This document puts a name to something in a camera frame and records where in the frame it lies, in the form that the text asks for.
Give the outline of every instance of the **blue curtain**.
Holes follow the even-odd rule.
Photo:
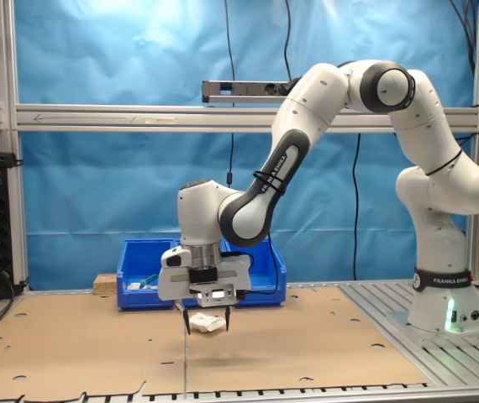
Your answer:
[[[202,105],[230,80],[224,0],[16,0],[20,101]],[[463,30],[449,2],[290,0],[293,76],[319,62],[394,60],[426,72],[447,107],[472,100]],[[237,80],[286,80],[284,0],[229,0]],[[114,272],[126,238],[178,237],[176,193],[225,182],[228,133],[23,133],[30,284],[85,288]],[[268,133],[236,134],[233,186],[266,159]],[[277,206],[272,236],[290,281],[350,280],[355,134],[325,136]],[[365,134],[359,279],[410,278],[411,219],[394,189],[411,164],[390,133]],[[465,219],[459,217],[463,228]]]

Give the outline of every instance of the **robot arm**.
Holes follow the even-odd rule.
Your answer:
[[[221,256],[221,234],[241,247],[266,237],[276,203],[343,107],[388,113],[404,154],[417,165],[399,177],[397,193],[417,229],[418,265],[440,273],[465,270],[463,255],[444,267],[432,265],[438,256],[424,257],[431,250],[460,254],[463,235],[448,213],[479,213],[479,167],[461,152],[429,79],[389,61],[319,64],[297,82],[279,109],[271,127],[270,156],[247,191],[210,180],[180,190],[182,246],[161,259],[161,299],[174,299],[180,306],[182,298],[196,296],[202,306],[230,306],[248,292],[249,260]],[[437,228],[446,231],[436,233]],[[430,240],[432,235],[437,242]]]

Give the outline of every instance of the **blue plastic bin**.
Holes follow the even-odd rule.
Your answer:
[[[162,301],[157,288],[128,290],[131,283],[140,282],[161,270],[161,255],[174,248],[174,239],[126,239],[120,254],[116,287],[118,306],[122,309],[171,308],[174,301]],[[157,286],[157,280],[150,286]]]
[[[223,252],[240,250],[248,252],[255,258],[255,264],[250,268],[250,288],[256,291],[272,292],[275,290],[275,265],[271,258],[269,249],[269,239],[264,239],[261,243],[251,248],[241,248],[227,241],[221,241],[221,250]],[[271,242],[273,254],[275,255],[276,267],[279,274],[279,286],[275,294],[247,294],[243,301],[239,301],[236,306],[274,306],[281,305],[287,298],[287,268],[284,265],[279,251],[275,244]],[[198,306],[195,298],[183,300],[186,307]]]

